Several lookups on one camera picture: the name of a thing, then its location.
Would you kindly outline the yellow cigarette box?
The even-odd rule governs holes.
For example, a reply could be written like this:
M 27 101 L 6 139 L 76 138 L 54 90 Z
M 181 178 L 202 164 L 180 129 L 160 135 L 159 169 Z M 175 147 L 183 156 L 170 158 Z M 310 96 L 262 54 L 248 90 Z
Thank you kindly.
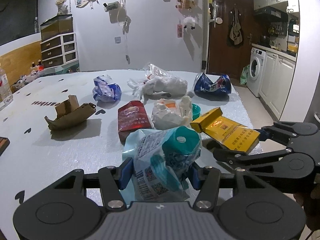
M 198 133 L 205 133 L 220 146 L 248 154 L 257 146 L 260 133 L 222 115 L 217 107 L 204 113 L 190 123 Z

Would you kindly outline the teal plastic lid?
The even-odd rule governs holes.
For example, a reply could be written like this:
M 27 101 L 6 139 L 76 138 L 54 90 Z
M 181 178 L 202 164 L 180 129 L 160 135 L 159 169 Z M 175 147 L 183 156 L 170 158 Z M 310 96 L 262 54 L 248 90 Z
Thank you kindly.
M 200 117 L 201 115 L 201 108 L 197 104 L 192 104 L 192 113 L 193 117 L 192 119 L 195 120 Z

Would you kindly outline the red cigarette pack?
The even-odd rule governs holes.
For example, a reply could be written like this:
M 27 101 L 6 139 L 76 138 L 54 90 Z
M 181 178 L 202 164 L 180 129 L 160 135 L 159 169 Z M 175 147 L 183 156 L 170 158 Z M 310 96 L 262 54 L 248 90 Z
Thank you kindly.
M 120 142 L 125 144 L 129 134 L 138 129 L 152 129 L 152 124 L 143 103 L 139 100 L 132 100 L 118 109 Z

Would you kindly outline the crushed blue soda can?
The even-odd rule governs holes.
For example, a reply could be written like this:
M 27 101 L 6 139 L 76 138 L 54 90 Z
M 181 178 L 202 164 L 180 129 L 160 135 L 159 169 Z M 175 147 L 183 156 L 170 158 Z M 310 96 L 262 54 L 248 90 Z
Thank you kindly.
M 220 75 L 213 82 L 206 74 L 199 73 L 195 77 L 193 90 L 195 93 L 204 93 L 213 96 L 225 96 L 232 92 L 232 84 L 228 75 Z

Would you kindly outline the white orange wrapper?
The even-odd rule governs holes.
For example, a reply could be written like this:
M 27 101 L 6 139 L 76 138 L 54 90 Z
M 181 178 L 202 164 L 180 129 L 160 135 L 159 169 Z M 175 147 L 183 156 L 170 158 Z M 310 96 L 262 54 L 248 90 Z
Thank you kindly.
M 160 99 L 154 103 L 151 119 L 155 129 L 165 130 L 179 126 L 190 126 L 193 117 L 189 96 L 180 101 Z

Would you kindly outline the green plastic bag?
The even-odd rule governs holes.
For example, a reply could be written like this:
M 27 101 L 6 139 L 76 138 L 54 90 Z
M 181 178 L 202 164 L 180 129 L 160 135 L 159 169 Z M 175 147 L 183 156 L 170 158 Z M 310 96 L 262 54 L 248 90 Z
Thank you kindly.
M 250 65 L 248 64 L 242 69 L 241 75 L 240 75 L 240 84 L 245 85 L 247 83 L 248 75 L 249 75 L 249 67 Z

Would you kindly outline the white front-load washing machine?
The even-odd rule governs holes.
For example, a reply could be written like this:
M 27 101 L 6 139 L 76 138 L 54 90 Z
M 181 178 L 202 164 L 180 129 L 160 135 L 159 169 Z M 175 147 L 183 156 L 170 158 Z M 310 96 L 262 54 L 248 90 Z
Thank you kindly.
M 259 98 L 259 92 L 263 81 L 264 68 L 266 60 L 266 51 L 253 47 L 251 49 L 251 58 L 248 69 L 247 87 L 252 94 Z

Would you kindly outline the torn brown cardboard piece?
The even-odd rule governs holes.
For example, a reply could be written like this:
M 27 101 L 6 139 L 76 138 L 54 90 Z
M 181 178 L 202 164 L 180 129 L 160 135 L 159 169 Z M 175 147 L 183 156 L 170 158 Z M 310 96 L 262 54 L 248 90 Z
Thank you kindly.
M 83 103 L 79 105 L 76 95 L 69 95 L 68 99 L 59 103 L 56 107 L 56 118 L 50 120 L 44 117 L 51 131 L 69 129 L 86 121 L 96 112 L 96 105 L 93 103 Z

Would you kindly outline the dark brown door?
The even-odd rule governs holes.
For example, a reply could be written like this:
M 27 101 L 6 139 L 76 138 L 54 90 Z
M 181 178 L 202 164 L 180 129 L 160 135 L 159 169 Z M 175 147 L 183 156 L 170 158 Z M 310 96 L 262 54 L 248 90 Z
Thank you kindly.
M 263 32 L 262 26 L 254 18 L 253 0 L 215 0 L 216 5 L 210 6 L 211 14 L 221 23 L 212 22 L 209 30 L 208 73 L 238 79 L 242 69 L 249 65 L 251 57 L 251 43 L 257 42 Z M 240 37 L 237 44 L 231 38 L 235 28 L 233 20 L 240 23 Z

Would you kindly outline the white plastic bag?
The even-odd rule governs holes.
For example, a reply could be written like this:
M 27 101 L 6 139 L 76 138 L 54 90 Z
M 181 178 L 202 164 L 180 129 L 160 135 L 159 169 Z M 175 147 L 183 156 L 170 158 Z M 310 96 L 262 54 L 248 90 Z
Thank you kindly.
M 133 96 L 139 99 L 144 98 L 145 95 L 151 96 L 160 92 L 171 95 L 185 95 L 188 89 L 187 81 L 178 77 L 157 76 L 152 79 L 129 79 L 127 85 L 133 89 Z

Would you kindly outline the black range hood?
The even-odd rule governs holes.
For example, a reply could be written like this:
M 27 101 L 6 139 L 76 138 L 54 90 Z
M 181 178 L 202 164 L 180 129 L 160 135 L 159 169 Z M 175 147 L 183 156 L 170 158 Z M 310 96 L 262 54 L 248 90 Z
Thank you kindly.
M 254 16 L 266 20 L 267 22 L 288 22 L 288 15 L 286 12 L 270 6 L 254 10 Z

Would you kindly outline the brown box at table edge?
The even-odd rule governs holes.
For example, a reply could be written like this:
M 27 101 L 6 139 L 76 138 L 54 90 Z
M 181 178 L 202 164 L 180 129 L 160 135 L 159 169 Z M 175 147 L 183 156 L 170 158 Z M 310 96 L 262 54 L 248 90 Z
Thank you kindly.
M 3 152 L 9 146 L 9 144 L 10 144 L 10 140 L 8 138 L 0 137 L 0 155 L 3 154 Z

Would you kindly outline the white drawer cabinet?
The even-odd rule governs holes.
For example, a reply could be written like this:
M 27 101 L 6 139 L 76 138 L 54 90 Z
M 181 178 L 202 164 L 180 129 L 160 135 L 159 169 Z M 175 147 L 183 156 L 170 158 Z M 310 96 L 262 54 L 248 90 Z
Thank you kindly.
M 40 43 L 44 69 L 79 63 L 76 34 L 59 34 Z

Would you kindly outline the glass terrarium tank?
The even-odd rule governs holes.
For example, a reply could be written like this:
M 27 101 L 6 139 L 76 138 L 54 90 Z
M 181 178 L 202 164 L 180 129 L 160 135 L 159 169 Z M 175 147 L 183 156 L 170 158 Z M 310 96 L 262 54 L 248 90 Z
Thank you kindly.
M 40 25 L 41 41 L 46 41 L 60 34 L 73 32 L 72 14 L 56 15 Z

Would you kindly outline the dried flower bouquet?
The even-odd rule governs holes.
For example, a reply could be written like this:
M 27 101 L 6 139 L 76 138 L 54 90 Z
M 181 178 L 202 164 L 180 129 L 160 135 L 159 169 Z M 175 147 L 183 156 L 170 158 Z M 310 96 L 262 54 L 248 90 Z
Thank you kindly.
M 57 6 L 57 15 L 67 15 L 68 14 L 68 5 L 66 4 L 67 0 L 56 0 L 55 5 Z

